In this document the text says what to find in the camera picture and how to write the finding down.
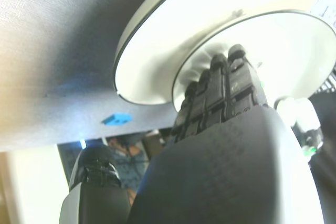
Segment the back of robotic hand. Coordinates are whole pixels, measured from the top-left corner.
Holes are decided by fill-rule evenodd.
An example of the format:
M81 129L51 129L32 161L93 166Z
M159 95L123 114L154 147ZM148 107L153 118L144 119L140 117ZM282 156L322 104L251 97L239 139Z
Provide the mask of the back of robotic hand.
M268 107L240 45L231 48L228 59L215 56L210 70L189 85L173 134L173 144L151 161L127 223L323 223L301 147ZM82 204L81 189L75 213L86 212L93 221L98 213L92 205L101 207L107 198L115 208L104 208L96 222L82 217L61 224L126 223L127 196L94 186L105 194L92 194ZM113 186L121 190L118 183ZM63 204L62 213L67 207L72 206ZM118 211L122 218L111 221Z

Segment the blue object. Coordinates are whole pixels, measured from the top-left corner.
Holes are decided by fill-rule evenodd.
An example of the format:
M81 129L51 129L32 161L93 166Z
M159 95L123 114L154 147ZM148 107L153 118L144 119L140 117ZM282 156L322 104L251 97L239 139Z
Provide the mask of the blue object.
M132 116L128 114L113 114L103 121L103 124L108 126L123 125L132 121Z

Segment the white plate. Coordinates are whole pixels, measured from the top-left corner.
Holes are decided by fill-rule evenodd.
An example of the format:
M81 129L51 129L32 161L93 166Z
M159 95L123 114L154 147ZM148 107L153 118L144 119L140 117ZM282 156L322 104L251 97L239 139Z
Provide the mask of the white plate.
M224 26L204 39L182 65L173 86L175 109L184 92L198 81L216 53L241 44L257 70L270 106L279 98L311 96L336 62L335 31L319 17L301 12L273 12Z
M217 27L273 10L309 10L317 0L146 0L118 44L117 93L139 104L172 100L176 74L192 49Z

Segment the white wall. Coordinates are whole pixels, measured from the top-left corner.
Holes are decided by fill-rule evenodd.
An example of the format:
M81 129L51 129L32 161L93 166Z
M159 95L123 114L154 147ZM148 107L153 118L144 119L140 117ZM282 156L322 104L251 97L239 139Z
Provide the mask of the white wall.
M57 224L68 185L56 145L1 154L11 224Z

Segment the robotic hand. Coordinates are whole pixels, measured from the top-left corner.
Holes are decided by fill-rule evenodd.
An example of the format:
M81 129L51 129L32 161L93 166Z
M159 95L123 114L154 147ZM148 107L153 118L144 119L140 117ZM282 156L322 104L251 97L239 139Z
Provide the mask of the robotic hand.
M240 45L189 85L172 133L132 209L108 147L83 150L60 224L323 223L301 147Z

